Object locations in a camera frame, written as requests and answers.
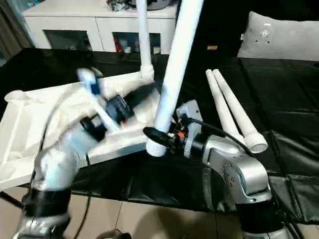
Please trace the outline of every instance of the tiled floor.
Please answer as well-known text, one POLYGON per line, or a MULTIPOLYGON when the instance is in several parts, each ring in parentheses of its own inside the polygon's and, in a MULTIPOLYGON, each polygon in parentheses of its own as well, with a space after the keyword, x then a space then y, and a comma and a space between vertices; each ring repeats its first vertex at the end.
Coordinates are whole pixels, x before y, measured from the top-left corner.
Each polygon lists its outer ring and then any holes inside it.
MULTIPOLYGON (((17 199, 23 188, 7 193, 17 199)), ((82 220, 86 197, 72 196, 71 223, 65 233, 74 237, 82 220)), ((0 238, 10 239, 17 227, 20 211, 0 200, 0 238)), ((118 228, 130 232, 133 239, 240 239, 240 224, 235 216, 193 212, 151 205, 93 198, 87 222, 78 239, 95 239, 100 233, 118 228)), ((319 238, 319 228, 300 225, 306 239, 319 238)))

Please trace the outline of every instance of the white pillow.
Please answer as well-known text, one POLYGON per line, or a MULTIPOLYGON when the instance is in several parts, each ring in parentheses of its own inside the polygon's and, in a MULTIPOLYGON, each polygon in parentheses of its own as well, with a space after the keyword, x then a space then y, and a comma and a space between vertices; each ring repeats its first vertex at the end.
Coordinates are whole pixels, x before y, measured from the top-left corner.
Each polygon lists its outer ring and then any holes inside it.
POLYGON ((238 57, 319 61, 319 21, 281 21, 249 13, 238 57))

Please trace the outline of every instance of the white plastic tray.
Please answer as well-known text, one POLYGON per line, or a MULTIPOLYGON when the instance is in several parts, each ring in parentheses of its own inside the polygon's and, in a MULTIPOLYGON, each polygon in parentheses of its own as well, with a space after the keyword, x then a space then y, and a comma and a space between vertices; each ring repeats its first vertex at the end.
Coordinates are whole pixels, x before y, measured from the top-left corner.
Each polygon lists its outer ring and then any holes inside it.
MULTIPOLYGON (((143 84, 140 73, 107 77, 101 80, 107 98, 116 93, 126 95, 143 84)), ((50 146, 73 120, 93 110, 86 90, 80 83, 50 87, 29 92, 14 91, 5 100, 7 108, 0 122, 0 191, 30 180, 33 162, 45 123, 54 104, 65 93, 73 92, 59 107, 48 128, 44 146, 50 146)), ((91 163, 99 163, 145 149, 146 137, 142 129, 153 121, 157 108, 157 96, 136 109, 136 119, 122 126, 119 132, 106 136, 105 140, 89 152, 91 163)))

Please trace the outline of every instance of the table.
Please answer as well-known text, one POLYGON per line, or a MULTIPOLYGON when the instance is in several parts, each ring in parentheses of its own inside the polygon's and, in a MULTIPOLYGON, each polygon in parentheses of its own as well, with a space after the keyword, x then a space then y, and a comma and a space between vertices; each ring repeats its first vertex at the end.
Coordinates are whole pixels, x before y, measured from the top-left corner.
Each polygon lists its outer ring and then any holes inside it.
MULTIPOLYGON (((162 80, 167 56, 153 58, 162 80)), ((76 81, 75 69, 95 66, 105 76, 138 71, 139 57, 106 52, 24 49, 0 68, 0 97, 76 81)), ((220 127, 205 76, 219 68, 270 148, 256 155, 298 223, 319 223, 319 62, 191 57, 178 105, 196 99, 205 122, 220 127)), ((0 103, 3 113, 6 103, 0 103)), ((233 212, 222 180, 198 160, 145 151, 80 170, 73 193, 198 211, 233 212), (211 193, 203 193, 210 183, 211 193)))

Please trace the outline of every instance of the white pvc pipe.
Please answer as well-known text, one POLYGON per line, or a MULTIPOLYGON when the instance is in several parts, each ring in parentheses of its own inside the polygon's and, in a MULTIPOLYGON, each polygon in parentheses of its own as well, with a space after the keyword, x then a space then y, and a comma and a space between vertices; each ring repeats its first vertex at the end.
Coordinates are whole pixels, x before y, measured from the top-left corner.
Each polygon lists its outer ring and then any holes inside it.
POLYGON ((147 0, 137 0, 136 8, 139 19, 139 42, 141 54, 141 76, 149 82, 154 80, 154 69, 151 60, 150 34, 148 29, 147 0))
POLYGON ((90 97, 91 104, 92 104, 94 110, 96 111, 96 113, 100 116, 105 128, 109 132, 119 131, 120 130, 120 126, 118 126, 112 120, 112 118, 105 112, 105 110, 102 108, 102 106, 100 106, 100 104, 98 103, 98 100, 96 99, 96 97, 93 94, 90 94, 89 92, 88 92, 88 94, 91 96, 90 97))
POLYGON ((229 133, 230 135, 232 135, 233 137, 235 137, 236 139, 238 139, 244 145, 246 145, 244 137, 238 132, 233 116, 231 115, 229 111, 228 105, 226 104, 223 94, 221 93, 219 89, 219 86, 216 82, 216 79, 213 75, 212 70, 208 69, 206 71, 206 76, 208 79, 211 93, 214 97, 216 109, 217 109, 219 120, 221 122, 221 126, 223 127, 223 130, 229 133))
POLYGON ((252 153, 261 153, 265 151, 268 147, 265 138, 256 130, 240 102, 228 86, 224 77, 217 69, 213 70, 213 75, 238 123, 238 126, 246 141, 247 147, 250 149, 250 151, 252 151, 252 153))
MULTIPOLYGON (((154 124, 156 129, 165 133, 169 130, 176 107, 203 2, 204 0, 184 0, 181 3, 154 124)), ((163 156, 166 151, 165 146, 150 139, 146 149, 150 155, 156 157, 163 156)))

